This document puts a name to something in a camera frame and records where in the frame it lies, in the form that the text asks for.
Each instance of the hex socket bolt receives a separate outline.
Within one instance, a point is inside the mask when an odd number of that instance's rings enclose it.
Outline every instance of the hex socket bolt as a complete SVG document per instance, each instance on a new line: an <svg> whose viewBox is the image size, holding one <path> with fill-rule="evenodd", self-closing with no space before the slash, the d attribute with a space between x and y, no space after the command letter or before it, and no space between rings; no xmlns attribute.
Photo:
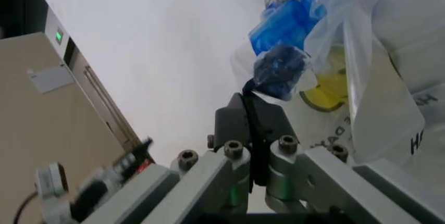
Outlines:
<svg viewBox="0 0 445 224"><path fill-rule="evenodd" d="M348 160L348 149L340 144L332 144L328 147L328 151L330 151L333 155L339 158L342 162L346 163Z"/></svg>
<svg viewBox="0 0 445 224"><path fill-rule="evenodd" d="M184 150L178 155L178 166L184 171L189 171L197 161L198 154L193 150Z"/></svg>
<svg viewBox="0 0 445 224"><path fill-rule="evenodd" d="M224 154L231 159L239 159L243 155L243 144L239 141L227 141L224 144Z"/></svg>
<svg viewBox="0 0 445 224"><path fill-rule="evenodd" d="M298 140L291 135L283 135L278 140L278 147L280 150L288 155L296 152L298 146Z"/></svg>

